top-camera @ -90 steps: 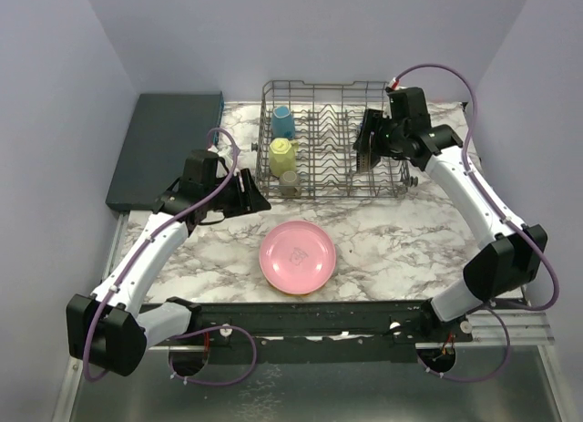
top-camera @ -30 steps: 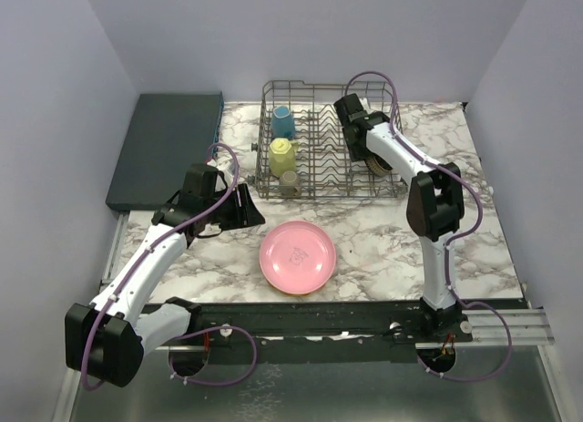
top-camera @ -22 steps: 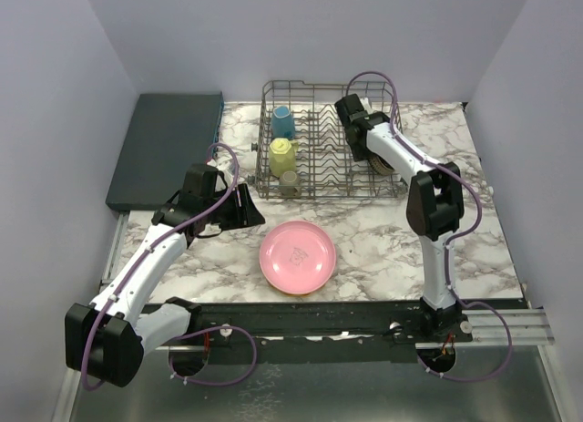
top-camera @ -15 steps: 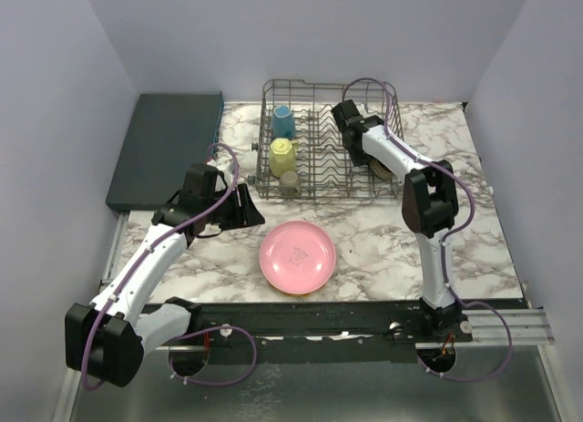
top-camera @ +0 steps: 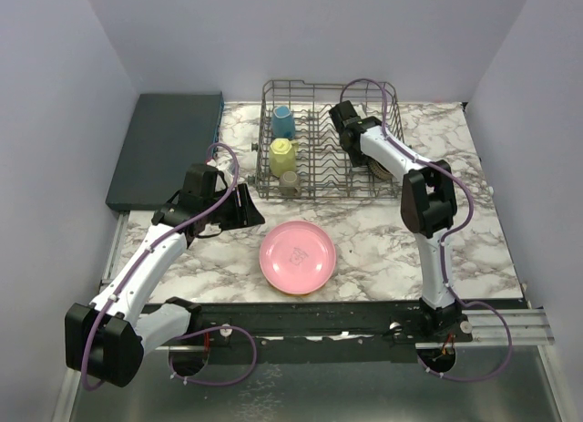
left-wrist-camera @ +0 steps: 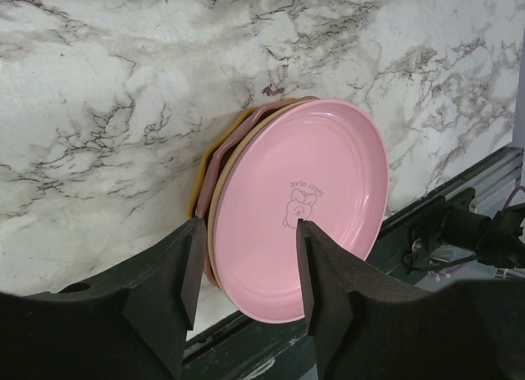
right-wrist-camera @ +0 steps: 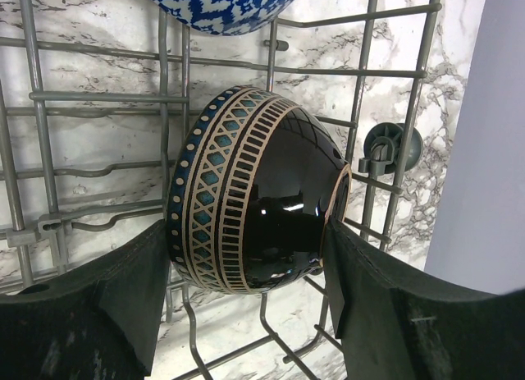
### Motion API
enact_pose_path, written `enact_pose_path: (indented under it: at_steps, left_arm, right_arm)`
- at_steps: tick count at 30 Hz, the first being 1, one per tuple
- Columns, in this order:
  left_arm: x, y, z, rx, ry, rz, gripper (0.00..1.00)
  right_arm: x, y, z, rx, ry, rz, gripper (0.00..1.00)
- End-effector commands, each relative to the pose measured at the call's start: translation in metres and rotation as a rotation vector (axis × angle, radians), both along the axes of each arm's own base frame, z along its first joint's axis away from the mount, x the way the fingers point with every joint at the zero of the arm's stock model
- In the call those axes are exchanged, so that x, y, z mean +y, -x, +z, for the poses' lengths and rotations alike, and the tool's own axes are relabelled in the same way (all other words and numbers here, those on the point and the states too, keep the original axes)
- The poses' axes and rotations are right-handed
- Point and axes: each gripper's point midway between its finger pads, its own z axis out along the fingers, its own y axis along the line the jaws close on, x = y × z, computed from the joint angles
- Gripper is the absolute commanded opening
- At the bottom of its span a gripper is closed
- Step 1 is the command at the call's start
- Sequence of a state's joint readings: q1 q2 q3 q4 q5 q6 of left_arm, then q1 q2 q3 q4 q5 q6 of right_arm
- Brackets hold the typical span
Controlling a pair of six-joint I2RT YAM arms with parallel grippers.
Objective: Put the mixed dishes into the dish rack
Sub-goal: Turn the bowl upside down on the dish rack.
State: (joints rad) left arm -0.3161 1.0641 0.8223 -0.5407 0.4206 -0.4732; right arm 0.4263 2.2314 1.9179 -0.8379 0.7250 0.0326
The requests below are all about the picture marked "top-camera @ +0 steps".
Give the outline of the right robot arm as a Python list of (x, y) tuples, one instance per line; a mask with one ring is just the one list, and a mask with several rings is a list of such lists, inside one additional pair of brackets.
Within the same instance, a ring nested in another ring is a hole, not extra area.
[(447, 273), (452, 258), (446, 233), (457, 213), (455, 187), (447, 162), (432, 163), (395, 138), (376, 117), (360, 117), (346, 100), (329, 111), (342, 149), (354, 167), (375, 161), (402, 185), (400, 212), (418, 247), (423, 278), (421, 335), (442, 340), (461, 317)]

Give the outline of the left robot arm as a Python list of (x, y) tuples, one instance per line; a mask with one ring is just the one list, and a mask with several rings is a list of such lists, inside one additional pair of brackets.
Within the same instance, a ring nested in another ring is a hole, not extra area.
[(73, 304), (66, 312), (66, 366), (99, 384), (123, 387), (143, 358), (166, 342), (195, 343), (202, 331), (199, 305), (173, 297), (143, 314), (149, 297), (169, 267), (205, 238), (207, 226), (225, 232), (264, 222), (247, 184), (227, 181), (210, 165), (191, 165), (181, 189), (155, 211), (144, 240), (113, 282), (89, 304)]

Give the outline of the brown beige bowl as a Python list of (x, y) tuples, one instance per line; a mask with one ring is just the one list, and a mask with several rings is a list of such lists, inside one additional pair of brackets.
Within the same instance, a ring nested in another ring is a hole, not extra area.
[(391, 182), (393, 180), (393, 175), (385, 167), (383, 167), (378, 161), (369, 159), (367, 163), (369, 171), (373, 176), (382, 182)]

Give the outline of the pink plate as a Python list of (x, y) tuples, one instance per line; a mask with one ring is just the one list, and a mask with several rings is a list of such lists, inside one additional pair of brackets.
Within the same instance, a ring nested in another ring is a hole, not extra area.
[(286, 221), (263, 239), (259, 263), (263, 276), (276, 283), (327, 283), (337, 254), (326, 231), (308, 221)]

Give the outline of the grey wire dish rack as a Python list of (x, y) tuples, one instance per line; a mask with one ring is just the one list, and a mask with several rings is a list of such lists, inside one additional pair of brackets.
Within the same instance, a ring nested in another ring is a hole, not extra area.
[(401, 186), (392, 178), (376, 178), (368, 166), (354, 167), (339, 142), (329, 110), (339, 100), (353, 103), (363, 118), (382, 116), (382, 94), (370, 82), (347, 88), (332, 83), (308, 83), (299, 79), (272, 79), (262, 87), (261, 120), (258, 141), (251, 145), (257, 152), (256, 171), (249, 177), (263, 199), (279, 199), (279, 180), (272, 175), (269, 148), (273, 140), (271, 118), (277, 107), (289, 108), (294, 117), (297, 172), (301, 200), (395, 200)]

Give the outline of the small grey cup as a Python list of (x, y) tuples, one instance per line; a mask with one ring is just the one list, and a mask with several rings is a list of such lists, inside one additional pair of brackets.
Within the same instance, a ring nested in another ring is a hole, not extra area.
[(295, 171), (285, 171), (279, 179), (279, 190), (283, 197), (296, 198), (302, 194), (300, 177)]

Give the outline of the blue floral mug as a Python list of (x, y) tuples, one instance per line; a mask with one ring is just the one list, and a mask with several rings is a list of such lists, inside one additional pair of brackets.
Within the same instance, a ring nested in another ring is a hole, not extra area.
[(294, 116), (287, 106), (278, 106), (273, 110), (271, 129), (275, 139), (295, 139)]

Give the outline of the yellow-green faceted mug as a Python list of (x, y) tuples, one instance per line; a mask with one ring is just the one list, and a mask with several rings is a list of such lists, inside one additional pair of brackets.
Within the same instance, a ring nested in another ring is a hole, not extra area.
[(283, 173), (297, 171), (297, 151), (299, 143), (294, 139), (277, 138), (269, 147), (271, 174), (279, 178)]

